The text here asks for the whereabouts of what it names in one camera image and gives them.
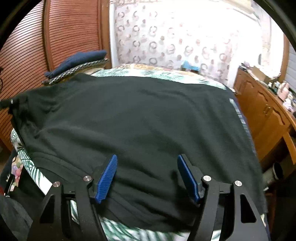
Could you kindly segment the floral bedspread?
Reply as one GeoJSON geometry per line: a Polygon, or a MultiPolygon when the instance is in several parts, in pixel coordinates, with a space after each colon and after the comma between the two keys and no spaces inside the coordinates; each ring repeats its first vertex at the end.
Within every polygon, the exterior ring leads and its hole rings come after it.
{"type": "MultiPolygon", "coordinates": [[[[162,80],[171,80],[174,82],[188,83],[189,80],[193,80],[197,77],[198,81],[204,81],[205,78],[200,75],[196,75],[192,72],[170,70],[160,67],[153,67],[144,64],[123,64],[119,67],[112,69],[103,69],[93,73],[94,77],[110,77],[110,76],[135,76],[135,77],[152,77],[162,80]]],[[[19,185],[21,173],[27,171],[32,178],[33,183],[37,185],[38,189],[43,194],[47,194],[52,185],[51,182],[42,174],[42,172],[36,167],[33,161],[27,154],[20,137],[15,130],[11,131],[11,143],[14,146],[14,154],[11,161],[11,172],[8,173],[7,169],[4,169],[1,178],[6,178],[6,181],[1,185],[5,187],[4,194],[8,195],[19,185]]]]}

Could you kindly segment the wooden louvered wardrobe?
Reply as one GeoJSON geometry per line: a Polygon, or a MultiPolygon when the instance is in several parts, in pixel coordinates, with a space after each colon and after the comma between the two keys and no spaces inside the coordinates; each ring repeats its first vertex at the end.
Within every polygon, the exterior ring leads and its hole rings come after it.
{"type": "Polygon", "coordinates": [[[46,71],[94,50],[110,57],[109,1],[40,1],[1,49],[1,98],[39,87],[46,71]]]}

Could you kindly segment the folded navy blue garment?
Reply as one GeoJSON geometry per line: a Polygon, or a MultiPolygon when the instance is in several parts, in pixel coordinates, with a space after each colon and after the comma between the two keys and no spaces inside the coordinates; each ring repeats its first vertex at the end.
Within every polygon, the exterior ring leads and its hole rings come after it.
{"type": "Polygon", "coordinates": [[[94,62],[106,57],[107,51],[105,50],[95,50],[88,52],[77,52],[76,54],[68,57],[65,61],[63,61],[57,68],[55,68],[51,72],[45,72],[44,76],[46,78],[52,79],[61,73],[70,70],[78,65],[94,62]]]}

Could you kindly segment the wooden sideboard cabinet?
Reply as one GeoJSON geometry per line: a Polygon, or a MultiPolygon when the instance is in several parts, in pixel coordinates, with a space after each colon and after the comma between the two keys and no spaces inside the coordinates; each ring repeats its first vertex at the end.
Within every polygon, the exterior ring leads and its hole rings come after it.
{"type": "Polygon", "coordinates": [[[283,107],[282,101],[241,68],[237,71],[234,90],[261,166],[285,157],[295,164],[295,117],[283,107]]]}

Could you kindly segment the pink ceramic jug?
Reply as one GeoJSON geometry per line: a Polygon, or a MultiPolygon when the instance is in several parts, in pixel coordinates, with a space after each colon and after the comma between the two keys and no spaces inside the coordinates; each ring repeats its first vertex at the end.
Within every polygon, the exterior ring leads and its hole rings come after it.
{"type": "Polygon", "coordinates": [[[289,84],[284,81],[281,85],[280,88],[278,89],[278,97],[282,100],[285,101],[289,93],[289,84]]]}

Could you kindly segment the cardboard box on sideboard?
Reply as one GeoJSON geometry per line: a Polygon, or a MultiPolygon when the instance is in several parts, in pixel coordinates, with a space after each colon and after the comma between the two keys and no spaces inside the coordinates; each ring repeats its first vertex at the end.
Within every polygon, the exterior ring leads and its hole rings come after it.
{"type": "Polygon", "coordinates": [[[250,75],[254,77],[256,80],[262,81],[266,84],[269,84],[272,82],[271,78],[269,78],[267,75],[265,75],[260,69],[258,69],[256,66],[250,67],[248,70],[250,75]]]}

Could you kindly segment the blue object by curtain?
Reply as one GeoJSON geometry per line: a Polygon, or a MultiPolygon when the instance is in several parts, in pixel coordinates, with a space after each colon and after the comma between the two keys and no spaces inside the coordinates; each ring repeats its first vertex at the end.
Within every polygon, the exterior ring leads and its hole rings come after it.
{"type": "Polygon", "coordinates": [[[200,67],[197,66],[193,66],[191,65],[188,61],[184,61],[184,63],[181,66],[181,69],[184,71],[195,71],[195,72],[199,72],[200,71],[200,67]]]}

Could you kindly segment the circle pattern curtain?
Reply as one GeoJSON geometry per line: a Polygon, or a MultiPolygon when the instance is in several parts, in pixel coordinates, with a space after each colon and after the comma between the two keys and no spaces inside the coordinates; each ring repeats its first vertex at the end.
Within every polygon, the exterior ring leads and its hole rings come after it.
{"type": "Polygon", "coordinates": [[[226,83],[232,8],[222,1],[113,1],[120,64],[181,69],[184,61],[226,83]]]}

